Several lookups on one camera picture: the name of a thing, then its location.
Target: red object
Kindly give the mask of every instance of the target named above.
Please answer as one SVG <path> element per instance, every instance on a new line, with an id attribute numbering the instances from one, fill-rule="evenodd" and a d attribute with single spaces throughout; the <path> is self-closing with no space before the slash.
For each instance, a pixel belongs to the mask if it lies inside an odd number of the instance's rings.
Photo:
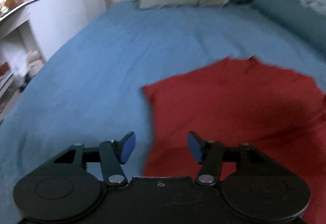
<path id="1" fill-rule="evenodd" d="M 155 134 L 146 176 L 196 176 L 190 130 L 226 146 L 249 142 L 307 182 L 312 198 L 303 219 L 325 223 L 326 100 L 312 78 L 255 58 L 226 58 L 143 90 Z M 225 166 L 223 177 L 232 170 Z"/>
<path id="2" fill-rule="evenodd" d="M 4 63 L 0 66 L 0 76 L 3 76 L 9 70 L 8 63 Z"/>

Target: screw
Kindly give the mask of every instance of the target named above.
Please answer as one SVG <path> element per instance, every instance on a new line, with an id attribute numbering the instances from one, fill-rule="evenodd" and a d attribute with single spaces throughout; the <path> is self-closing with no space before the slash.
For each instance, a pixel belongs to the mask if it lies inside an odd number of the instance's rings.
<path id="1" fill-rule="evenodd" d="M 211 176 L 209 174 L 203 174 L 198 177 L 198 180 L 201 183 L 212 183 L 212 182 L 214 182 L 215 178 L 214 178 L 214 176 Z"/>
<path id="2" fill-rule="evenodd" d="M 122 184 L 124 181 L 124 176 L 119 174 L 114 174 L 109 177 L 109 182 L 114 184 Z"/>

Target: red fabric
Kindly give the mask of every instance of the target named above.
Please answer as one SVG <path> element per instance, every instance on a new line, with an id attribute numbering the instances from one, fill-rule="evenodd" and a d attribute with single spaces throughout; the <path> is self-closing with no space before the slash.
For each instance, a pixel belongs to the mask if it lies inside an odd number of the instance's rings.
<path id="1" fill-rule="evenodd" d="M 314 80 L 255 58 L 226 58 L 143 87 L 154 115 L 146 176 L 192 176 L 188 131 L 226 146 L 249 142 L 309 185 L 308 224 L 326 222 L 326 101 Z M 228 175 L 232 167 L 226 166 Z"/>

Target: black circular cover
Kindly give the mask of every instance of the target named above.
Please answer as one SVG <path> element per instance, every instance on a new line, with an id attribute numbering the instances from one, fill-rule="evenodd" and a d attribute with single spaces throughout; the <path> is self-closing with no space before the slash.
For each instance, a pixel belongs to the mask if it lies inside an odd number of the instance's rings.
<path id="1" fill-rule="evenodd" d="M 27 175 L 13 191 L 21 216 L 40 222 L 64 222 L 77 218 L 89 210 L 100 195 L 100 183 L 91 174 L 64 177 Z"/>
<path id="2" fill-rule="evenodd" d="M 222 195 L 237 212 L 258 221 L 284 221 L 308 206 L 310 190 L 298 176 L 229 175 Z"/>

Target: blue bed sheet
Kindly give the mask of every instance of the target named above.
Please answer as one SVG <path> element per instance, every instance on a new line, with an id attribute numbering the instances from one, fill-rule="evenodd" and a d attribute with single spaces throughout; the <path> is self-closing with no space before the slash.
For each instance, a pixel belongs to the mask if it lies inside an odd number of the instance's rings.
<path id="1" fill-rule="evenodd" d="M 97 146 L 135 131 L 136 148 L 123 169 L 128 178 L 142 175 L 153 133 L 141 87 L 226 56 L 253 55 L 313 76 L 326 90 L 325 60 L 250 5 L 114 5 L 54 54 L 0 127 L 0 223 L 20 219 L 15 183 L 74 143 Z M 95 165 L 89 171 L 100 177 Z"/>

